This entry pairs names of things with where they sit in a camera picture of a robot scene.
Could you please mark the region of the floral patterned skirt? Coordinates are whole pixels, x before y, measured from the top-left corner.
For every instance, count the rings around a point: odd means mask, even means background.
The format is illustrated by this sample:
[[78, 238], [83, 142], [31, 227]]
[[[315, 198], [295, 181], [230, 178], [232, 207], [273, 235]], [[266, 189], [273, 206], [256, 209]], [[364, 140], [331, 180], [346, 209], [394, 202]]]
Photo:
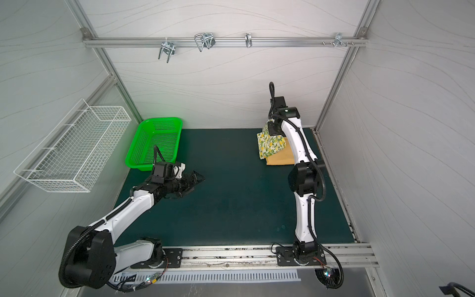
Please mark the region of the floral patterned skirt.
[[286, 147], [285, 137], [281, 135], [271, 136], [269, 124], [273, 121], [268, 121], [260, 133], [257, 133], [257, 144], [259, 151], [259, 158], [261, 160], [268, 158]]

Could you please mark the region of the yellow skirt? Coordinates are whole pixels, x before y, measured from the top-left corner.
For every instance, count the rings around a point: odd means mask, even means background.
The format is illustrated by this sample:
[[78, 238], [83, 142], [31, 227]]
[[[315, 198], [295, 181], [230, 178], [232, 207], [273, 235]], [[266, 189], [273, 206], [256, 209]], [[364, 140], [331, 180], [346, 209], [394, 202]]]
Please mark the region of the yellow skirt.
[[285, 148], [266, 158], [267, 166], [294, 165], [294, 155], [288, 139], [285, 137]]

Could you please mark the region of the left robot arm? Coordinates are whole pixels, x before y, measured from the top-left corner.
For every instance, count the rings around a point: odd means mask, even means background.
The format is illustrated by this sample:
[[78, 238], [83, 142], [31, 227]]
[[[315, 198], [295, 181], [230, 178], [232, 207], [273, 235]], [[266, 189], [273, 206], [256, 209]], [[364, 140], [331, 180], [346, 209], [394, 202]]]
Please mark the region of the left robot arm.
[[58, 271], [65, 288], [99, 289], [117, 273], [134, 265], [140, 268], [162, 266], [166, 252], [160, 240], [142, 238], [115, 246], [117, 239], [145, 212], [167, 197], [183, 198], [205, 181], [195, 171], [165, 180], [150, 175], [131, 189], [130, 196], [109, 214], [88, 225], [73, 228], [66, 240]]

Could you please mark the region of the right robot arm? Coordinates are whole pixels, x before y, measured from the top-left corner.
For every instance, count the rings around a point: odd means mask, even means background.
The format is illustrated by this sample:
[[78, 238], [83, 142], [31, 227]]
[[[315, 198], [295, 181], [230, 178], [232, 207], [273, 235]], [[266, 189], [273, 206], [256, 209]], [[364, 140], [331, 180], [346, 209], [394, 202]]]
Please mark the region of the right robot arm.
[[317, 156], [304, 134], [300, 115], [295, 107], [271, 108], [268, 132], [285, 136], [291, 147], [294, 167], [288, 176], [289, 188], [296, 201], [295, 240], [292, 247], [294, 261], [300, 266], [326, 265], [324, 249], [315, 232], [315, 203], [326, 197], [324, 176], [317, 164]]

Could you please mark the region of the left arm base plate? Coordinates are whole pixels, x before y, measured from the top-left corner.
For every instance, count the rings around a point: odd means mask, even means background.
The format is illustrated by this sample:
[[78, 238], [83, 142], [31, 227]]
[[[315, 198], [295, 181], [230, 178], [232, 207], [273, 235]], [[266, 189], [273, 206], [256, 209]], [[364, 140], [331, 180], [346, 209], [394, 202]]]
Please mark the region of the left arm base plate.
[[152, 257], [146, 261], [138, 262], [131, 266], [132, 269], [164, 269], [180, 268], [183, 256], [182, 248], [158, 248]]

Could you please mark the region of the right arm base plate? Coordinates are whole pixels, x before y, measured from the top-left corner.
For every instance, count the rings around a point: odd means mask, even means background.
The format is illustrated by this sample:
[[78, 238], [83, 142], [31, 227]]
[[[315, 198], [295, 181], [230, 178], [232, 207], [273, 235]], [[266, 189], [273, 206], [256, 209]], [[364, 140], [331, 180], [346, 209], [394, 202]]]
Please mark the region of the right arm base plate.
[[272, 252], [280, 267], [325, 267], [327, 265], [324, 251], [321, 248], [300, 250], [292, 246], [276, 246], [272, 248]]

